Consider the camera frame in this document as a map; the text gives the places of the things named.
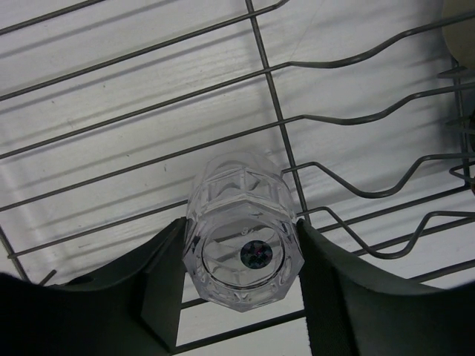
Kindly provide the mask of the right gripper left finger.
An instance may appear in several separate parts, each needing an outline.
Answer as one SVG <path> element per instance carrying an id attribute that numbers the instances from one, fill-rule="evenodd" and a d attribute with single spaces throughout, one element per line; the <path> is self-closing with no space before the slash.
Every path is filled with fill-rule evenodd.
<path id="1" fill-rule="evenodd" d="M 186 218 L 63 285 L 1 275 L 2 355 L 171 355 Z"/>

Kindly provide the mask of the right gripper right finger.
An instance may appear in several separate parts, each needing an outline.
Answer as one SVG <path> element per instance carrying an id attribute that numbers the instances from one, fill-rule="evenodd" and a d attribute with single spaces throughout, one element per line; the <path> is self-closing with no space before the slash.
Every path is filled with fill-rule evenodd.
<path id="1" fill-rule="evenodd" d="M 313 355 L 473 355 L 474 284 L 438 289 L 381 270 L 296 224 Z"/>

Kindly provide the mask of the dark blue small cup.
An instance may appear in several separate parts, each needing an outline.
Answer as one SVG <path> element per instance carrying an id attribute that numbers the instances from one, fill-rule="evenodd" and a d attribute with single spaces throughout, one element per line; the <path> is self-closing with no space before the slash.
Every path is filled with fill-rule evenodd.
<path id="1" fill-rule="evenodd" d="M 463 128 L 467 131 L 462 135 L 465 139 L 465 148 L 466 151 L 474 158 L 474 112 L 472 112 L 468 117 L 466 123 L 463 125 Z M 463 163 L 463 173 L 466 178 L 470 176 L 470 166 L 474 165 L 474 162 L 471 162 L 469 159 L 465 159 Z"/>

